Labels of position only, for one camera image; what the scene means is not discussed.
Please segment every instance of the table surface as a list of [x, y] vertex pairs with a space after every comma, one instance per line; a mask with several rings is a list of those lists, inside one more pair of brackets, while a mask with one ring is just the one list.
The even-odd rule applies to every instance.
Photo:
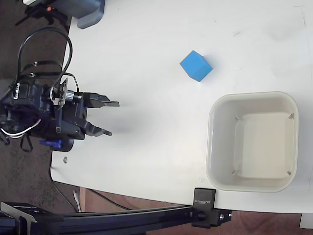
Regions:
[[[309, 0], [107, 0], [98, 24], [81, 30], [73, 20], [68, 72], [81, 91], [121, 107], [88, 110], [88, 121], [113, 135], [54, 152], [53, 179], [191, 205], [194, 188], [214, 188], [205, 171], [213, 103], [225, 94], [283, 91], [300, 113], [295, 179], [278, 193], [219, 190], [215, 207], [312, 213], [312, 12]], [[192, 50], [213, 67], [201, 83], [179, 65]]]

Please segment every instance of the wire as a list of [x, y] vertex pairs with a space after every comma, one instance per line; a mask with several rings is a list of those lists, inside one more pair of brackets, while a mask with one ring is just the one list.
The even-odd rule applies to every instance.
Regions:
[[9, 136], [11, 137], [12, 139], [19, 139], [20, 137], [22, 137], [24, 134], [21, 134], [20, 136]]
[[17, 71], [17, 75], [16, 75], [16, 78], [14, 80], [14, 82], [12, 83], [11, 85], [11, 90], [13, 91], [14, 90], [14, 87], [17, 85], [17, 83], [20, 81], [21, 79], [21, 61], [22, 61], [22, 52], [23, 52], [23, 49], [26, 45], [26, 43], [32, 38], [34, 37], [35, 35], [39, 34], [39, 33], [42, 33], [42, 32], [47, 32], [47, 31], [52, 31], [52, 32], [56, 32], [56, 33], [59, 33], [61, 34], [65, 39], [66, 41], [68, 42], [68, 46], [69, 46], [69, 55], [68, 55], [68, 59], [67, 59], [67, 63], [65, 64], [64, 68], [62, 69], [61, 73], [59, 74], [58, 78], [56, 79], [56, 81], [53, 83], [51, 89], [50, 89], [50, 100], [52, 102], [54, 102], [54, 99], [52, 97], [52, 93], [53, 93], [53, 89], [54, 87], [58, 84], [58, 82], [60, 82], [61, 78], [63, 77], [63, 75], [65, 74], [66, 70], [68, 69], [69, 67], [69, 64], [72, 60], [72, 56], [73, 56], [73, 44], [70, 40], [70, 38], [67, 36], [66, 33], [64, 33], [63, 31], [61, 31], [60, 29], [58, 28], [52, 28], [52, 27], [46, 27], [46, 28], [42, 28], [42, 29], [39, 29], [35, 32], [33, 32], [32, 34], [30, 34], [25, 40], [24, 42], [21, 44], [20, 46], [20, 49], [19, 49], [19, 53], [18, 53], [18, 71]]
[[25, 70], [35, 67], [35, 66], [41, 66], [41, 65], [57, 65], [60, 67], [62, 70], [62, 63], [54, 61], [54, 60], [41, 60], [41, 61], [35, 61], [33, 63], [29, 63], [25, 65], [23, 68], [21, 68], [21, 73], [24, 72]]
[[52, 154], [51, 154], [51, 158], [50, 158], [50, 167], [49, 167], [49, 178], [53, 184], [53, 186], [55, 187], [55, 189], [58, 191], [58, 193], [64, 198], [64, 200], [70, 205], [70, 207], [72, 207], [72, 209], [78, 213], [77, 209], [73, 206], [73, 204], [71, 204], [71, 202], [67, 199], [67, 197], [64, 196], [64, 194], [59, 190], [59, 188], [56, 186], [56, 184], [54, 183], [52, 176], [51, 176], [51, 169], [52, 169]]
[[93, 189], [90, 189], [90, 188], [89, 188], [88, 190], [90, 190], [91, 192], [97, 194], [99, 197], [102, 197], [103, 199], [107, 200], [108, 202], [112, 203], [113, 205], [116, 205], [117, 207], [120, 207], [120, 208], [125, 209], [125, 210], [127, 210], [127, 211], [131, 211], [131, 210], [132, 210], [132, 209], [129, 209], [128, 207], [122, 206], [122, 205], [120, 205], [120, 204], [118, 204], [118, 203], [116, 203], [116, 202], [110, 200], [110, 199], [107, 198], [106, 196], [103, 196], [102, 194], [98, 193], [97, 191], [95, 191], [95, 190], [93, 190]]
[[78, 83], [77, 83], [76, 77], [73, 74], [69, 73], [69, 72], [64, 73], [64, 75], [73, 77], [75, 85], [76, 85], [77, 92], [79, 92], [79, 87], [78, 87]]
[[34, 125], [32, 125], [31, 127], [28, 127], [27, 129], [21, 131], [21, 132], [18, 132], [18, 133], [8, 133], [6, 132], [3, 128], [1, 128], [1, 131], [3, 131], [7, 136], [10, 136], [10, 137], [17, 137], [17, 136], [20, 136], [20, 135], [24, 135], [27, 131], [33, 129], [34, 127], [36, 127], [39, 123], [41, 122], [41, 119], [39, 119]]

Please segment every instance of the square bowl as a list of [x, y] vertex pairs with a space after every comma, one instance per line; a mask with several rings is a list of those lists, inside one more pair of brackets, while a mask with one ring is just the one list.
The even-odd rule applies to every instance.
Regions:
[[296, 173], [298, 126], [298, 107], [286, 93], [221, 97], [209, 117], [209, 180], [229, 191], [285, 189]]

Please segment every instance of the blue block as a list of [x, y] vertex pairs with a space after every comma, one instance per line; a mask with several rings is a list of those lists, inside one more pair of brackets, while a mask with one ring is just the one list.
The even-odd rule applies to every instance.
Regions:
[[196, 53], [194, 50], [181, 61], [180, 65], [189, 77], [198, 82], [201, 82], [201, 80], [213, 70], [203, 56]]

